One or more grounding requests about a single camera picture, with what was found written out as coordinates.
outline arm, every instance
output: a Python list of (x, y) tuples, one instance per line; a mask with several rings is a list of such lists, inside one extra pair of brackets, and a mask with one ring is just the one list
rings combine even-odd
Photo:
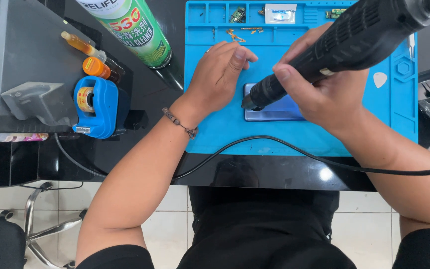
[[(368, 70), (343, 71), (308, 83), (286, 64), (313, 44), (330, 24), (296, 40), (273, 70), (303, 116), (343, 142), (363, 167), (391, 170), (430, 169), (430, 152), (404, 138), (362, 105)], [(399, 214), (401, 235), (430, 228), (430, 176), (369, 173), (369, 179)]]
[[(240, 71), (258, 58), (237, 42), (221, 42), (201, 58), (186, 93), (170, 112), (189, 129), (222, 109), (235, 94)], [(76, 262), (104, 248), (147, 248), (141, 225), (155, 211), (189, 140), (184, 128), (162, 117), (112, 169), (96, 193), (81, 226)]]

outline fingernail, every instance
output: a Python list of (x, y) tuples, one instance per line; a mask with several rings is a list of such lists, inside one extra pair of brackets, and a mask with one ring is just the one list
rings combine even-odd
[(290, 71), (288, 71), (287, 69), (278, 70), (277, 77), (279, 77), (281, 81), (284, 81), (285, 79), (290, 77)]
[(236, 50), (235, 50), (235, 57), (237, 57), (238, 59), (243, 59), (244, 57), (245, 57), (245, 54), (246, 54), (247, 52), (244, 50), (244, 49), (242, 49), (242, 48), (237, 48)]

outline black shirt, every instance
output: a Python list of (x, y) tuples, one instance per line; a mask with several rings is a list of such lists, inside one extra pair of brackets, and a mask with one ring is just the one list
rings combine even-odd
[[(179, 269), (351, 269), (354, 263), (323, 232), (306, 207), (237, 202), (208, 208)], [(103, 249), (77, 269), (153, 269), (149, 252), (135, 245)], [(430, 269), (430, 229), (403, 238), (393, 268)]]

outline tiled floor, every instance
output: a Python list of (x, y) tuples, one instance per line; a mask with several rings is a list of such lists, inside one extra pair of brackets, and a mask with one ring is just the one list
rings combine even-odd
[[(79, 182), (57, 182), (61, 188)], [(36, 200), (34, 230), (41, 230), (78, 216), (87, 208), (100, 186), (88, 183), (80, 189), (41, 193)], [(23, 225), (24, 205), (32, 190), (0, 189), (0, 212), (16, 210), (10, 221)], [(142, 225), (156, 269), (174, 269), (190, 247), (193, 215), (186, 186), (170, 186), (157, 211)], [(333, 219), (333, 241), (359, 269), (391, 268), (400, 242), (399, 214), (378, 193), (341, 192), (340, 207)], [(39, 240), (41, 248), (59, 266), (75, 258), (79, 227)], [(25, 269), (44, 268), (27, 254)]]

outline blue tape dispenser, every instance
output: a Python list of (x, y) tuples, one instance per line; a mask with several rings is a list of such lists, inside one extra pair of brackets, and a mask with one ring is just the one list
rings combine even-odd
[(74, 103), (79, 116), (72, 127), (75, 132), (105, 139), (126, 131), (130, 101), (113, 82), (97, 76), (80, 79), (75, 85)]

